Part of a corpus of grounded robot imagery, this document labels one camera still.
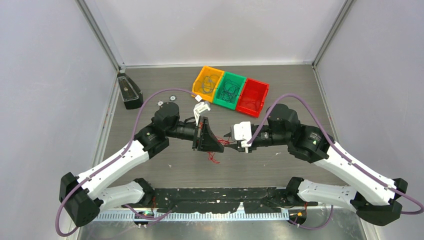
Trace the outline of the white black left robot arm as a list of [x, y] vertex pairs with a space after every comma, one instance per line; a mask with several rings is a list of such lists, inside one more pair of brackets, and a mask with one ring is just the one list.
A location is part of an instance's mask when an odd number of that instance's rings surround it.
[[193, 108], [194, 116], [180, 120], [179, 106], [165, 102], [154, 113], [150, 124], [134, 134], [121, 150], [95, 167], [78, 175], [66, 173], [60, 180], [59, 201], [76, 227], [93, 221], [100, 212], [124, 204], [148, 207], [154, 199], [154, 189], [143, 179], [128, 184], [110, 185], [129, 170], [152, 159], [170, 145], [170, 138], [192, 142], [199, 152], [224, 151], [204, 116], [210, 103], [201, 101]]

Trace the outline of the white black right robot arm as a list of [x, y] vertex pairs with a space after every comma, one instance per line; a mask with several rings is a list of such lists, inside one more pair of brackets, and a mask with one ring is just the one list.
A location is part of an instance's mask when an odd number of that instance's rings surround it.
[[362, 220], [386, 226], [401, 216], [399, 193], [408, 183], [391, 179], [373, 171], [349, 155], [332, 137], [325, 138], [316, 126], [302, 124], [295, 110], [277, 104], [267, 117], [267, 124], [258, 126], [242, 121], [231, 126], [230, 148], [251, 153], [258, 147], [287, 146], [295, 158], [321, 167], [345, 182], [344, 186], [312, 182], [292, 177], [286, 186], [285, 198], [291, 205], [319, 202], [350, 210]]

